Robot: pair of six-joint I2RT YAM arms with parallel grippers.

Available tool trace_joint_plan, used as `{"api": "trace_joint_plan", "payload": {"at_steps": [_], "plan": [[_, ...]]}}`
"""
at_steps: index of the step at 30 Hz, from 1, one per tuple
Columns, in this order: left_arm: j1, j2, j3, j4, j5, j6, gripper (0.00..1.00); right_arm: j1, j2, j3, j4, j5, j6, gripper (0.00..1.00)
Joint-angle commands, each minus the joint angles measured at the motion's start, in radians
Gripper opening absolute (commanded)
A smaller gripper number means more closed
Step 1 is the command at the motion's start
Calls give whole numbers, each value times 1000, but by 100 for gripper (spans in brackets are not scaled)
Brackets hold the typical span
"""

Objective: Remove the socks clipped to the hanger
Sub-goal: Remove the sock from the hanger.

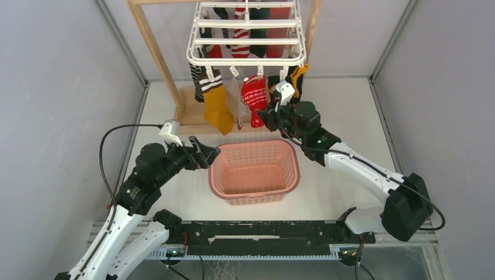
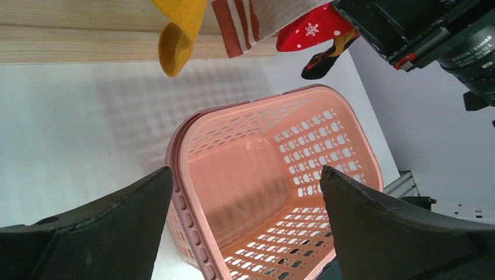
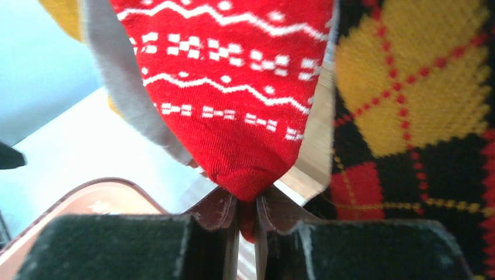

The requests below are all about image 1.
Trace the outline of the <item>wooden hanger stand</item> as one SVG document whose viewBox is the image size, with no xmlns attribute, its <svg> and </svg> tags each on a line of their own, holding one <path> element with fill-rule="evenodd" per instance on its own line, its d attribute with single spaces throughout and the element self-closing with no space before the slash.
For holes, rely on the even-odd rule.
<svg viewBox="0 0 495 280">
<path fill-rule="evenodd" d="M 174 118 L 180 121 L 181 128 L 179 129 L 179 132 L 181 134 L 185 134 L 186 132 L 191 131 L 193 132 L 193 134 L 213 133 L 213 127 L 208 125 L 203 119 L 199 120 L 200 109 L 202 110 L 201 112 L 204 111 L 204 104 L 195 101 L 194 87 L 177 87 L 142 6 L 180 3 L 195 3 L 197 5 L 200 5 L 209 2 L 211 1 L 126 1 L 127 6 L 129 7 L 129 10 L 134 17 L 134 20 L 145 41 L 145 44 L 147 45 L 149 52 L 151 53 L 151 57 L 158 67 L 162 79 L 165 82 L 165 85 L 176 105 Z M 302 35 L 303 32 L 299 31 L 304 40 L 304 47 L 306 47 L 307 50 L 306 53 L 308 54 L 311 51 L 321 3 L 322 1 L 320 0 L 313 0 L 308 2 L 302 1 L 303 6 L 307 4 L 307 6 L 310 7 L 308 14 L 309 17 L 306 23 L 306 32 L 309 32 L 309 38 L 306 39 Z"/>
</svg>

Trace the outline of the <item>red snowflake sock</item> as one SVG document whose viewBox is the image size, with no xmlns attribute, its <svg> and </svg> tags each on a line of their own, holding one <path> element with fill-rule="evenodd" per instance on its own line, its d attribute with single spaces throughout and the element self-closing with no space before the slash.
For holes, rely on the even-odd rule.
<svg viewBox="0 0 495 280">
<path fill-rule="evenodd" d="M 245 78 L 241 88 L 243 102 L 251 112 L 250 125 L 252 128 L 263 127 L 262 119 L 257 115 L 260 110 L 265 110 L 268 105 L 266 93 L 266 77 L 259 78 L 253 75 Z"/>
</svg>

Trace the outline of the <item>pink plastic basket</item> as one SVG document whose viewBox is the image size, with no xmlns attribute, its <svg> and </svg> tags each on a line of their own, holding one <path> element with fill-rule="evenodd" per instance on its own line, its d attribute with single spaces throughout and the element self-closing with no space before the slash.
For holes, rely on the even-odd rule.
<svg viewBox="0 0 495 280">
<path fill-rule="evenodd" d="M 300 182 L 296 151 L 286 141 L 229 143 L 219 149 L 208 171 L 209 185 L 229 205 L 281 201 Z"/>
</svg>

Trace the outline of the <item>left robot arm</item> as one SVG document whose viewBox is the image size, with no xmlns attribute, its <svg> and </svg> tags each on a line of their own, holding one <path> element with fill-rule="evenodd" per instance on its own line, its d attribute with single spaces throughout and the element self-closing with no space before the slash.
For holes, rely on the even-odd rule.
<svg viewBox="0 0 495 280">
<path fill-rule="evenodd" d="M 157 212 L 144 232 L 128 246 L 124 243 L 161 197 L 161 187 L 182 170 L 208 169 L 221 151 L 190 136 L 186 146 L 177 136 L 179 123 L 157 124 L 163 143 L 141 148 L 129 177 L 111 195 L 112 208 L 103 227 L 80 261 L 56 279 L 127 279 L 159 245 L 178 242 L 183 234 L 181 219 L 163 210 Z"/>
</svg>

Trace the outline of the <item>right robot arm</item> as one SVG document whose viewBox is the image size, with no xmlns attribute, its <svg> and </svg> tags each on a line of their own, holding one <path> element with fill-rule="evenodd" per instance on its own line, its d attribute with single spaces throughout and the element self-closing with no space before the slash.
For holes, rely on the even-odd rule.
<svg viewBox="0 0 495 280">
<path fill-rule="evenodd" d="M 360 234 L 379 231 L 407 242 L 418 231 L 436 231 L 445 226 L 446 218 L 430 200 L 421 176 L 390 171 L 359 155 L 323 128 L 312 102 L 290 104 L 278 97 L 256 115 L 269 131 L 280 131 L 299 146 L 308 159 L 353 179 L 381 203 L 372 208 L 350 208 L 342 214 L 337 234 L 343 242 L 351 243 Z"/>
</svg>

